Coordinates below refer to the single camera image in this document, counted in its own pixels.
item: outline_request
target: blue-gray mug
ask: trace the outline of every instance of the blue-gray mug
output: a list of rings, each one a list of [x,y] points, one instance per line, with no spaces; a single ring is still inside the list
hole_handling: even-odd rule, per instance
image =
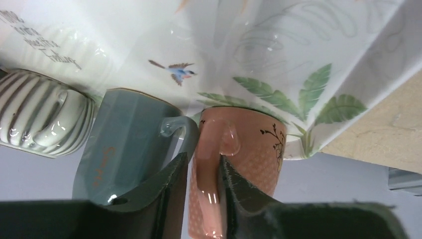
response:
[[[175,106],[126,89],[106,92],[73,185],[74,199],[100,205],[132,190],[164,166],[175,148],[173,136],[185,129],[180,152],[191,159],[197,124]]]

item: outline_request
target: cup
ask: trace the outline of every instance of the cup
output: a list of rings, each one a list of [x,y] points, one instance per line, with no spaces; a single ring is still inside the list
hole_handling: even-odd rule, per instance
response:
[[[221,238],[217,188],[220,155],[253,185],[272,196],[286,144],[286,127],[275,118],[235,107],[208,108],[200,120],[189,191],[189,235]]]
[[[94,102],[70,86],[25,70],[0,80],[0,144],[55,158],[88,137]]]
[[[192,119],[160,99],[126,89],[108,90],[76,172],[73,198],[108,205],[132,190],[173,155],[173,134],[183,127],[179,153],[191,158],[199,137]]]

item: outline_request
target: white striped mug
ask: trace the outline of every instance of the white striped mug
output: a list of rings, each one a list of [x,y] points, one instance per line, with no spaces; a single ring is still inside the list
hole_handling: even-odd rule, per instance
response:
[[[0,80],[0,144],[55,158],[86,141],[94,102],[58,81],[25,70]]]

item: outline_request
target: orange-pink mug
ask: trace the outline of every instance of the orange-pink mug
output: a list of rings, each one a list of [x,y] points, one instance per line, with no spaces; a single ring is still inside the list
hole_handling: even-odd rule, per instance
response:
[[[220,155],[264,193],[277,185],[286,144],[286,127],[263,113],[236,107],[203,111],[189,191],[189,235],[223,238],[217,190]]]

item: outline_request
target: beige wood panel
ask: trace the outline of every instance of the beige wood panel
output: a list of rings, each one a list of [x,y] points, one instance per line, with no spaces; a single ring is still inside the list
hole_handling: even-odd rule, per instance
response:
[[[422,71],[322,152],[422,173]]]

